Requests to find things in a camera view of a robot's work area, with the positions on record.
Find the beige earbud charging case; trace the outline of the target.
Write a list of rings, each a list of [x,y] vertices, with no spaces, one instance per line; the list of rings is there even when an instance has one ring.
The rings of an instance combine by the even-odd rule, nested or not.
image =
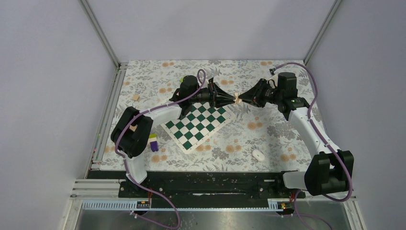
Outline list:
[[[239,104],[242,102],[242,99],[239,97],[238,92],[234,92],[234,102],[235,102],[235,104]]]

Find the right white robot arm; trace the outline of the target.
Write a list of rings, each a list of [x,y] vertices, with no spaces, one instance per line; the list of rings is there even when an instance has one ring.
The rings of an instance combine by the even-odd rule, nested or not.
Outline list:
[[[305,172],[285,172],[275,183],[275,193],[287,197],[294,189],[306,190],[313,196],[327,196],[347,192],[351,196],[354,157],[348,150],[341,150],[331,141],[314,119],[311,105],[298,97],[297,78],[294,73],[278,74],[277,85],[260,79],[239,99],[255,107],[275,104],[278,111],[296,129],[305,143],[312,160]]]

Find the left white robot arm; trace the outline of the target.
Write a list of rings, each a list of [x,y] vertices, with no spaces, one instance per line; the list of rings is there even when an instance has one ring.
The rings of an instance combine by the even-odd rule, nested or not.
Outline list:
[[[194,103],[209,103],[211,107],[220,108],[241,101],[238,93],[226,93],[212,79],[205,83],[200,82],[198,77],[188,75],[168,102],[143,112],[132,106],[126,108],[111,133],[111,141],[115,144],[116,153],[124,159],[126,176],[132,182],[130,191],[137,197],[148,192],[142,153],[153,127],[184,118]]]

